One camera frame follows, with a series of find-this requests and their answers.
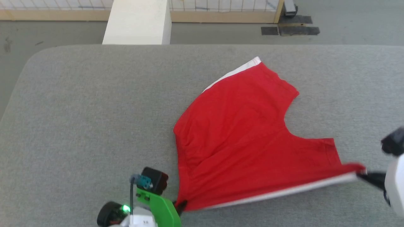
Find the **black camera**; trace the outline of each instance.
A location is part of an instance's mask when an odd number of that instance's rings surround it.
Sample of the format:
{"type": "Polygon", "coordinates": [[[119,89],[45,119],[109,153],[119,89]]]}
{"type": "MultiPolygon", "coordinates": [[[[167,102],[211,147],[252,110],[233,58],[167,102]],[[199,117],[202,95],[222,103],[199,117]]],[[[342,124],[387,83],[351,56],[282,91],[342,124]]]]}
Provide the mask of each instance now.
{"type": "Polygon", "coordinates": [[[381,141],[381,149],[386,154],[400,156],[404,153],[404,126],[399,127],[381,141]]]}
{"type": "Polygon", "coordinates": [[[167,174],[152,169],[150,167],[145,167],[141,175],[151,179],[151,187],[144,188],[141,185],[138,185],[137,186],[138,188],[154,193],[156,195],[163,194],[163,191],[167,188],[167,181],[168,181],[167,174]]]}

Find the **green led light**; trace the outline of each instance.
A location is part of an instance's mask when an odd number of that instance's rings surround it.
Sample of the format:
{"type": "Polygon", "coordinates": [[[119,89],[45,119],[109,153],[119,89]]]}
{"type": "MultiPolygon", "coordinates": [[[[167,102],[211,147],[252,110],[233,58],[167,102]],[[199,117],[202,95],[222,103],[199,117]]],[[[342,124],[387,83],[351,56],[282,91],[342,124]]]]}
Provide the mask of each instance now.
{"type": "Polygon", "coordinates": [[[123,205],[123,206],[122,206],[122,210],[123,210],[124,212],[130,212],[130,207],[127,206],[127,205],[123,205]]]}

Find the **white pillar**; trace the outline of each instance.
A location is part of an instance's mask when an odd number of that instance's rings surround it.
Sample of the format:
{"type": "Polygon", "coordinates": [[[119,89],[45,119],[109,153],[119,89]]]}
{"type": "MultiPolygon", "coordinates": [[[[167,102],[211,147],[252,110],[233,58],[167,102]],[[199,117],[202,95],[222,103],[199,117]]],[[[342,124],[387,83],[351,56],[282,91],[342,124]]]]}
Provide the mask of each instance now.
{"type": "Polygon", "coordinates": [[[103,44],[170,44],[167,0],[114,0],[103,44]]]}

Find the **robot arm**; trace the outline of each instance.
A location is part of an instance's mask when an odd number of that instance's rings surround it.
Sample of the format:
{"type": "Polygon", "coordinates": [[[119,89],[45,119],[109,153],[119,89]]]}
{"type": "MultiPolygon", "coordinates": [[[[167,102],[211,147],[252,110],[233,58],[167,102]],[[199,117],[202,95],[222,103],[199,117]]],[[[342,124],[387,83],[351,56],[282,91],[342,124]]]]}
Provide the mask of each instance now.
{"type": "Polygon", "coordinates": [[[387,172],[369,172],[358,176],[383,190],[386,202],[399,216],[404,217],[404,127],[389,134],[381,143],[382,150],[394,156],[387,172]]]}
{"type": "Polygon", "coordinates": [[[161,196],[167,187],[168,175],[146,167],[142,174],[130,177],[130,204],[115,202],[105,204],[97,217],[100,227],[180,227],[179,216],[186,201],[174,207],[174,203],[161,196]],[[136,188],[137,200],[148,208],[134,207],[133,194],[136,188]]]}

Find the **wooden beam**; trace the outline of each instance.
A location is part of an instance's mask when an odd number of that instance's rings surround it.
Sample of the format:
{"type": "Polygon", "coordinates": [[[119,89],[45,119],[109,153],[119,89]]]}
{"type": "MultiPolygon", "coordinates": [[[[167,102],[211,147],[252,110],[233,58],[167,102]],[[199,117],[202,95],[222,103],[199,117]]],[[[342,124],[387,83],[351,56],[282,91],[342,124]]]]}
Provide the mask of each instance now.
{"type": "Polygon", "coordinates": [[[108,21],[110,11],[0,10],[2,21],[108,21]]]}
{"type": "MultiPolygon", "coordinates": [[[[108,21],[110,11],[0,10],[3,21],[108,21]]],[[[172,22],[277,23],[280,12],[171,11],[172,22]]]]}
{"type": "Polygon", "coordinates": [[[273,23],[275,12],[190,12],[172,11],[172,22],[194,23],[273,23]]]}
{"type": "Polygon", "coordinates": [[[274,17],[273,23],[277,24],[279,22],[280,14],[282,13],[283,9],[283,4],[285,3],[285,0],[279,0],[278,6],[276,7],[276,13],[274,17]]]}

